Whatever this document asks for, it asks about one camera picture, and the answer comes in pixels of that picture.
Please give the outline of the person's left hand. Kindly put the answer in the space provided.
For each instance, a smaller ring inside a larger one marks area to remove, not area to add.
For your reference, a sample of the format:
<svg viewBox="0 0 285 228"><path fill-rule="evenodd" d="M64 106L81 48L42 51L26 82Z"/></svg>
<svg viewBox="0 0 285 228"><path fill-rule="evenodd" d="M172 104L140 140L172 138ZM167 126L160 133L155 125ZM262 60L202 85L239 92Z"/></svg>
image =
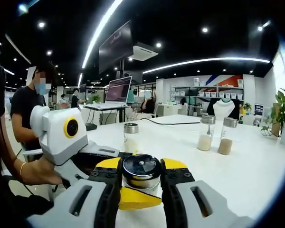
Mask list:
<svg viewBox="0 0 285 228"><path fill-rule="evenodd" d="M23 163L19 173L22 180L28 185L62 184L62 179L54 171L54 167L53 163L42 156L38 160Z"/></svg>

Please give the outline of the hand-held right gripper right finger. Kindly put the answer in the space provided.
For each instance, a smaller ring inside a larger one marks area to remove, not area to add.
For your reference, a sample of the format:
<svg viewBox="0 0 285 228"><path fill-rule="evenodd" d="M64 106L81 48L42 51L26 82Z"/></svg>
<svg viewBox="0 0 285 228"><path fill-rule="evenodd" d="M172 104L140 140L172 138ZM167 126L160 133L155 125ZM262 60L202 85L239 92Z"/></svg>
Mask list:
<svg viewBox="0 0 285 228"><path fill-rule="evenodd" d="M250 228L254 221L228 208L227 199L195 180L187 166L161 159L162 202L169 228Z"/></svg>

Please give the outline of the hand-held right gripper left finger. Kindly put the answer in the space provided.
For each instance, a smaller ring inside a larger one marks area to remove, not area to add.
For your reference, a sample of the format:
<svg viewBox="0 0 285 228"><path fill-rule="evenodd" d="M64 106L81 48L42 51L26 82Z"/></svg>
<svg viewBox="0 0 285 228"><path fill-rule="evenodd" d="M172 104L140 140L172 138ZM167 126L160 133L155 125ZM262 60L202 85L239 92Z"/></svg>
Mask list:
<svg viewBox="0 0 285 228"><path fill-rule="evenodd" d="M54 200L54 206L27 221L34 228L113 228L121 198L120 157L98 163Z"/></svg>

